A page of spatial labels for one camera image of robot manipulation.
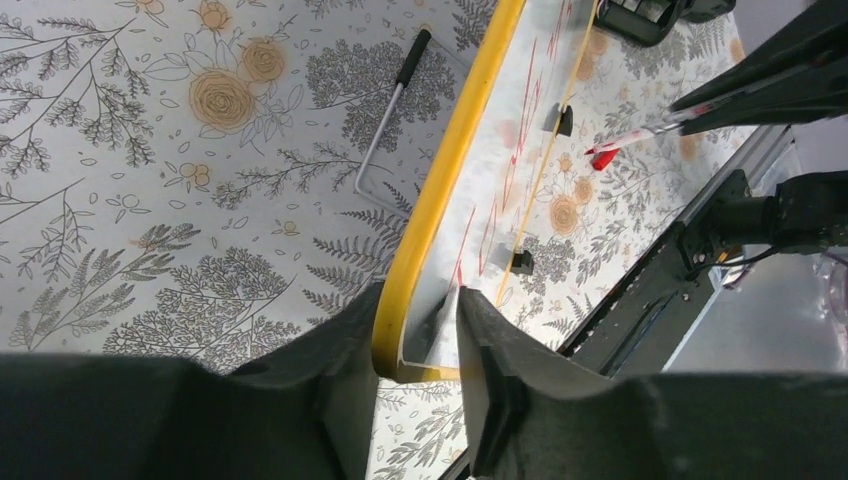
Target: metal rod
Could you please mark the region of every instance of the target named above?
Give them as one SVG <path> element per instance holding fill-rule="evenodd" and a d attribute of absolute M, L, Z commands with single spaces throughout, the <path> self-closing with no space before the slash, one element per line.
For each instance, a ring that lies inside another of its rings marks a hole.
<path fill-rule="evenodd" d="M 362 164 L 359 166 L 359 171 L 356 172 L 356 180 L 353 182 L 353 191 L 362 195 L 368 200 L 371 200 L 377 205 L 383 207 L 394 215 L 403 218 L 409 218 L 408 213 L 384 201 L 380 197 L 377 197 L 362 186 L 362 178 L 365 176 L 365 170 L 368 169 L 368 164 L 371 163 L 371 157 L 374 156 L 374 151 L 377 150 L 377 144 L 380 143 L 380 138 L 383 136 L 383 130 L 386 129 L 386 125 L 389 123 L 389 118 L 392 116 L 392 112 L 394 112 L 395 110 L 395 106 L 397 105 L 397 102 L 400 99 L 401 93 L 403 93 L 403 83 L 399 82 L 395 87 L 395 92 L 392 94 L 392 99 L 389 100 L 389 106 L 386 108 L 386 113 L 384 113 L 383 118 L 380 119 L 380 126 L 378 126 L 377 131 L 374 132 L 374 138 L 371 139 L 371 145 L 368 146 L 368 151 L 365 152 L 365 158 L 362 159 Z"/>

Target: fern illustration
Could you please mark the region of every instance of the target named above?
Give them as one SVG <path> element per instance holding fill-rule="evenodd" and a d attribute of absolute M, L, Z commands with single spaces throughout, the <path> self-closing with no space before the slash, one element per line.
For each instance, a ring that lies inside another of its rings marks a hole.
<path fill-rule="evenodd" d="M 404 478 L 403 468 L 415 460 L 415 465 L 432 466 L 446 441 L 462 433 L 464 427 L 462 406 L 451 409 L 448 405 L 437 407 L 431 415 L 415 426 L 414 441 L 403 442 L 391 450 L 388 467 L 376 470 L 377 478 Z"/>
<path fill-rule="evenodd" d="M 542 313 L 544 306 L 545 302 L 544 300 L 542 300 L 542 297 L 533 297 L 530 300 L 529 304 L 524 304 L 521 306 L 521 309 L 518 311 L 518 317 L 516 318 L 515 326 L 527 332 L 527 321 L 535 317 L 536 315 Z"/>
<path fill-rule="evenodd" d="M 362 8 L 365 0 L 304 0 L 315 18 L 324 18 L 331 10 L 347 6 L 350 11 Z"/>
<path fill-rule="evenodd" d="M 117 39 L 129 22 L 112 30 L 100 30 L 88 19 L 50 17 L 37 23 L 64 30 L 65 35 L 37 39 L 32 27 L 24 26 L 20 18 L 0 15 L 0 32 L 31 41 L 0 53 L 0 93 L 11 97 L 0 99 L 0 124 L 10 126 L 7 134 L 0 135 L 0 158 L 9 158 L 0 171 L 12 178 L 30 169 L 49 171 L 47 160 L 51 156 L 40 136 L 42 120 L 51 127 L 65 125 L 79 130 L 95 147 L 105 144 L 110 150 L 124 149 L 130 166 L 152 163 L 154 152 L 146 137 L 153 136 L 153 128 L 142 118 L 145 108 L 136 100 L 140 95 L 150 95 L 150 88 L 130 67 Z M 44 51 L 30 53 L 39 47 Z M 35 78 L 42 84 L 15 78 L 36 61 Z M 95 73 L 96 62 L 103 65 L 99 74 Z M 59 75 L 61 71 L 73 74 L 65 79 Z M 117 76 L 124 77 L 125 87 L 104 80 Z M 63 83 L 54 87 L 51 80 L 59 77 Z M 69 94 L 79 90 L 81 94 Z M 85 105 L 90 107 L 91 103 L 97 105 L 96 115 L 86 117 Z M 34 120 L 24 116 L 32 108 L 40 110 Z"/>
<path fill-rule="evenodd" d="M 261 315 L 292 281 L 270 262 L 243 248 L 205 256 L 196 267 L 171 270 L 178 288 L 156 295 L 147 310 L 109 333 L 107 354 L 174 355 L 192 358 L 216 372 L 229 372 L 294 339 L 301 328 Z"/>
<path fill-rule="evenodd" d="M 471 47 L 480 48 L 483 35 L 489 28 L 497 0 L 454 0 L 462 10 L 462 15 L 452 14 L 459 25 L 453 27 L 456 33 L 456 48 L 460 52 Z"/>
<path fill-rule="evenodd" d="M 398 189 L 387 186 L 395 196 L 398 208 L 406 206 L 411 210 L 412 203 Z M 307 266 L 313 275 L 335 289 L 332 293 L 303 290 L 303 295 L 327 315 L 340 312 L 371 283 L 375 275 L 388 272 L 407 223 L 406 219 L 383 210 L 349 211 L 340 215 L 366 224 L 373 234 L 334 240 L 313 238 L 318 250 L 342 263 L 332 267 Z"/>
<path fill-rule="evenodd" d="M 561 338 L 565 338 L 570 335 L 577 325 L 586 318 L 588 312 L 592 311 L 593 307 L 592 302 L 589 301 L 589 296 L 586 294 L 583 296 L 585 305 L 580 305 L 580 303 L 572 296 L 566 297 L 568 299 L 568 303 L 571 305 L 571 316 L 557 318 L 550 322 L 545 322 L 542 325 L 556 330 L 560 334 Z"/>
<path fill-rule="evenodd" d="M 595 277 L 605 263 L 609 263 L 613 256 L 618 254 L 621 247 L 620 236 L 627 230 L 627 225 L 622 220 L 614 220 L 604 227 L 603 235 L 592 238 L 589 247 L 591 255 L 580 260 L 577 265 L 577 286 L 582 286 Z"/>
<path fill-rule="evenodd" d="M 644 48 L 632 42 L 623 42 L 621 51 L 624 66 L 637 80 L 641 79 L 643 74 L 646 77 L 654 78 L 659 75 L 662 68 L 680 70 L 687 54 L 687 38 L 681 31 L 681 28 L 673 29 L 665 40 L 652 48 Z"/>
<path fill-rule="evenodd" d="M 349 45 L 338 40 L 335 48 L 324 48 L 307 61 L 306 82 L 312 91 L 315 109 L 344 107 L 342 135 L 364 153 L 371 144 L 386 105 L 395 88 L 391 73 L 400 68 L 406 52 L 400 45 L 380 42 L 371 47 Z M 403 132 L 401 121 L 412 123 L 435 120 L 442 101 L 453 100 L 456 78 L 447 59 L 434 50 L 426 50 L 415 78 L 404 90 L 395 114 L 385 125 L 378 147 L 393 152 Z"/>
<path fill-rule="evenodd" d="M 689 38 L 688 53 L 689 60 L 704 58 L 723 51 L 724 46 L 724 24 L 721 20 L 707 23 L 693 23 L 688 25 Z"/>
<path fill-rule="evenodd" d="M 299 149 L 278 150 L 277 156 L 283 158 L 288 168 L 242 170 L 236 174 L 236 180 L 218 185 L 212 201 L 219 208 L 235 210 L 254 191 L 264 191 L 263 195 L 270 200 L 282 195 L 287 184 L 298 192 L 309 193 L 312 182 L 329 173 L 333 174 L 332 188 L 337 192 L 362 165 L 361 161 L 350 158 L 349 149 L 333 142 L 315 142 L 312 148 L 312 156 L 304 155 Z M 379 165 L 372 167 L 392 173 Z"/>
<path fill-rule="evenodd" d="M 80 337 L 107 327 L 110 317 L 135 302 L 134 283 L 167 272 L 174 260 L 170 252 L 189 246 L 187 241 L 198 233 L 191 224 L 152 227 L 141 236 L 139 252 L 129 261 L 129 252 L 123 249 L 89 250 L 69 286 L 48 286 L 30 310 L 20 313 L 8 345 L 32 352 L 62 329 Z"/>

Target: black plastic piece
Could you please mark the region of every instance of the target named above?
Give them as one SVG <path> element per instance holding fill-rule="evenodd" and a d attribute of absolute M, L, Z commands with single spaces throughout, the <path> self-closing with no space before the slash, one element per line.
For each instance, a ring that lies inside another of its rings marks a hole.
<path fill-rule="evenodd" d="M 668 36 L 680 17 L 685 0 L 670 0 L 659 19 L 650 19 L 612 0 L 601 1 L 594 24 L 643 47 L 653 47 Z"/>
<path fill-rule="evenodd" d="M 521 253 L 512 254 L 512 266 L 509 271 L 516 275 L 533 275 L 535 266 L 533 254 L 529 250 L 524 250 Z"/>
<path fill-rule="evenodd" d="M 365 478 L 381 291 L 227 377 L 180 358 L 0 355 L 0 477 Z"/>
<path fill-rule="evenodd" d="M 779 80 L 763 84 L 767 79 Z M 732 125 L 808 123 L 848 113 L 845 79 L 848 2 L 818 0 L 738 65 L 674 102 L 671 110 L 722 99 L 718 108 L 684 122 L 682 135 Z"/>
<path fill-rule="evenodd" d="M 736 8 L 736 0 L 687 0 L 680 18 L 691 23 L 706 23 Z"/>
<path fill-rule="evenodd" d="M 418 62 L 421 61 L 421 56 L 424 55 L 424 51 L 427 50 L 427 44 L 430 42 L 430 31 L 421 29 L 418 32 L 418 36 L 415 37 L 415 42 L 412 44 L 412 49 L 409 50 L 409 54 L 406 56 L 406 60 L 403 61 L 403 66 L 398 72 L 398 76 L 395 79 L 395 85 L 398 83 L 403 84 L 403 88 L 406 88 L 409 85 L 409 81 L 412 80 L 412 75 L 415 73 L 415 69 L 418 67 Z"/>
<path fill-rule="evenodd" d="M 734 170 L 724 179 L 707 201 L 702 205 L 689 222 L 686 230 L 680 235 L 678 248 L 683 257 L 683 263 L 688 269 L 694 269 L 703 263 L 713 263 L 724 247 L 732 240 L 722 238 L 720 230 L 716 230 L 717 215 L 712 213 L 714 208 L 722 204 L 745 200 L 750 196 L 748 178 L 743 170 Z M 748 228 L 760 228 L 762 220 L 754 220 L 756 225 L 749 224 Z"/>
<path fill-rule="evenodd" d="M 848 244 L 848 171 L 809 173 L 775 196 L 726 199 L 709 211 L 713 243 L 771 245 L 779 253 L 820 253 Z"/>
<path fill-rule="evenodd" d="M 465 288 L 457 329 L 477 478 L 841 478 L 848 471 L 844 375 L 612 381 L 551 352 Z"/>
<path fill-rule="evenodd" d="M 571 105 L 565 107 L 565 111 L 559 116 L 559 127 L 557 127 L 557 135 L 571 136 L 574 131 L 574 110 Z"/>

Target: black metal bracket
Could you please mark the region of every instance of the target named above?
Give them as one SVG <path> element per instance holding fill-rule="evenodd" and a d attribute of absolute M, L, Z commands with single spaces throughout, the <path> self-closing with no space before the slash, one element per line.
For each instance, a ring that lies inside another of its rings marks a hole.
<path fill-rule="evenodd" d="M 630 10 L 612 0 L 601 1 L 595 25 L 617 33 L 643 47 L 653 47 L 668 36 L 674 23 L 680 17 L 684 0 L 670 0 L 663 13 L 656 20 L 637 13 L 640 9 Z"/>
<path fill-rule="evenodd" d="M 721 254 L 722 242 L 710 221 L 710 212 L 713 211 L 713 207 L 750 196 L 751 189 L 745 172 L 735 170 L 704 203 L 683 230 L 678 242 L 680 254 L 689 270 L 704 263 L 713 263 Z"/>
<path fill-rule="evenodd" d="M 571 136 L 574 130 L 574 110 L 571 105 L 567 105 L 565 110 L 559 115 L 559 127 L 557 127 L 557 135 Z"/>
<path fill-rule="evenodd" d="M 536 262 L 533 261 L 533 254 L 528 250 L 524 250 L 521 253 L 513 253 L 512 254 L 512 266 L 510 267 L 510 272 L 516 275 L 533 275 L 533 268 L 536 266 Z"/>
<path fill-rule="evenodd" d="M 736 8 L 736 0 L 689 0 L 680 12 L 680 18 L 691 23 L 715 20 Z"/>

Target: black handle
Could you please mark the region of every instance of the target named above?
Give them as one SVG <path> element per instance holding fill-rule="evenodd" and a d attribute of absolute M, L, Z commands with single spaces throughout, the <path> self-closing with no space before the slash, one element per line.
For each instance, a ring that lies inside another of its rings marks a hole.
<path fill-rule="evenodd" d="M 427 49 L 427 43 L 429 42 L 429 30 L 421 29 L 418 33 L 418 37 L 415 39 L 415 43 L 412 44 L 412 50 L 409 51 L 409 55 L 407 55 L 406 60 L 403 61 L 403 67 L 401 67 L 397 79 L 395 79 L 396 85 L 398 83 L 402 83 L 403 88 L 406 88 L 406 86 L 409 85 L 409 81 L 412 79 L 412 74 L 415 73 L 415 67 L 417 67 L 418 62 L 421 61 L 421 55 L 424 55 L 424 50 Z"/>

